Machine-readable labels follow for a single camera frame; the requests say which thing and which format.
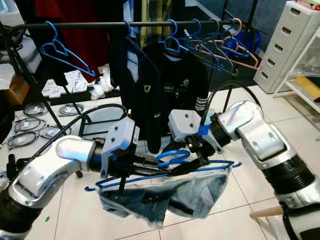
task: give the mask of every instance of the dark clothing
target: dark clothing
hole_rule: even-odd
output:
[[[128,51],[138,58],[138,80],[134,82],[127,68]],[[122,104],[131,109],[140,136],[147,141],[151,153],[161,146],[160,113],[163,109],[163,86],[157,68],[141,49],[128,39],[112,40],[108,50],[112,85],[120,87]]]
[[[170,60],[163,53],[161,43],[148,45],[143,51],[158,68],[164,88],[162,133],[168,131],[168,116],[172,109],[196,110],[201,116],[209,93],[206,67],[190,52],[180,60]]]

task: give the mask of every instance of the drawer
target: drawer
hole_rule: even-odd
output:
[[[282,26],[286,26],[297,34],[301,34],[305,29],[311,14],[312,9],[308,9],[295,2],[287,2],[278,23]]]
[[[268,94],[270,93],[273,84],[277,80],[281,69],[277,67],[276,64],[270,64],[268,61],[268,56],[266,55],[264,55],[261,64],[262,69],[256,71],[253,80]]]
[[[287,52],[291,53],[298,39],[299,39],[298,34],[296,34],[295,32],[291,31],[289,28],[282,26],[278,23],[273,32],[271,41],[281,46]]]
[[[275,62],[275,64],[282,69],[286,64],[290,53],[280,45],[276,44],[273,41],[270,41],[268,48],[265,51],[265,55],[268,56],[271,61]]]

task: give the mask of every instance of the wooden stick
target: wooden stick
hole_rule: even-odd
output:
[[[270,217],[278,216],[284,214],[284,211],[281,206],[274,206],[260,211],[254,211],[250,213],[251,218],[261,218],[261,217]]]

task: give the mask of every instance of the drawer handle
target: drawer handle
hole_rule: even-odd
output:
[[[291,30],[286,28],[286,27],[282,27],[282,32],[286,35],[289,36],[291,34]]]
[[[276,63],[272,61],[270,58],[268,58],[268,63],[269,65],[271,65],[271,67],[274,67],[276,65]]]
[[[295,9],[294,7],[292,7],[292,8],[290,9],[290,12],[291,12],[292,15],[294,15],[295,17],[298,17],[298,16],[300,15],[300,13],[301,13],[300,10]]]
[[[263,71],[261,72],[261,76],[262,76],[264,79],[268,79],[267,74],[265,74]]]
[[[282,52],[282,50],[283,50],[283,48],[280,47],[278,44],[275,44],[275,45],[274,45],[274,49],[275,49],[276,51],[278,51],[278,52]]]

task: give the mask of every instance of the clothing rack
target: clothing rack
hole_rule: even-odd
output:
[[[219,25],[231,25],[233,24],[233,21],[231,20],[220,20],[217,21]],[[207,21],[200,21],[201,25],[216,25],[216,21],[212,20],[207,20]],[[198,25],[196,21],[177,21],[176,24],[179,26],[193,26],[193,25]],[[125,22],[73,22],[73,23],[54,23],[54,26],[56,28],[127,28],[127,24]],[[157,21],[157,22],[130,22],[131,27],[165,27],[165,26],[170,26],[174,27],[175,25],[170,22],[170,21]],[[52,108],[46,101],[45,97],[43,96],[41,90],[39,90],[37,86],[37,82],[33,78],[33,76],[30,74],[28,68],[26,67],[24,61],[20,57],[17,49],[14,47],[14,43],[12,40],[12,36],[19,30],[31,30],[31,29],[50,29],[51,27],[46,24],[46,23],[32,23],[32,24],[21,24],[17,26],[13,26],[8,32],[5,31],[4,26],[2,25],[0,21],[0,33],[4,37],[4,42],[5,42],[5,48],[7,50],[8,56],[10,58],[10,63],[12,64],[15,74],[17,76],[21,76],[22,74],[24,75],[24,79],[26,82],[33,88],[35,89],[36,93],[40,97],[41,101],[47,108],[48,112],[52,116],[53,120],[55,121],[56,125],[62,129],[62,125],[59,122],[57,116],[53,112]],[[72,99],[71,94],[69,91],[66,91],[67,95],[70,95],[70,99]],[[77,112],[79,113],[78,107],[75,102],[73,102],[74,107],[76,108]],[[94,124],[94,122],[91,122],[88,116],[85,116],[82,121],[81,121],[81,126],[80,126],[80,134],[81,137],[84,136],[84,126],[88,124]]]
[[[229,2],[229,0],[224,0],[223,11],[222,11],[222,16],[221,16],[222,20],[226,17],[226,15],[230,16],[233,19],[235,18],[235,16],[231,12],[229,12],[227,10],[228,2]],[[249,31],[253,31],[253,33],[255,33],[255,31],[253,30],[253,27],[252,27],[252,21],[253,21],[254,16],[255,16],[257,4],[258,4],[258,0],[253,0],[252,5],[251,5],[251,10],[250,10],[250,13],[249,13],[248,22],[242,22],[243,27],[245,27],[244,40],[243,40],[244,44],[246,44],[246,42],[248,40]],[[223,113],[227,110],[227,106],[228,106],[228,103],[229,103],[229,99],[230,99],[230,96],[231,96],[232,89],[233,89],[233,86],[230,85],[229,89],[228,89],[227,96],[226,96],[226,100],[225,100],[225,103],[224,103],[224,107],[223,107]]]

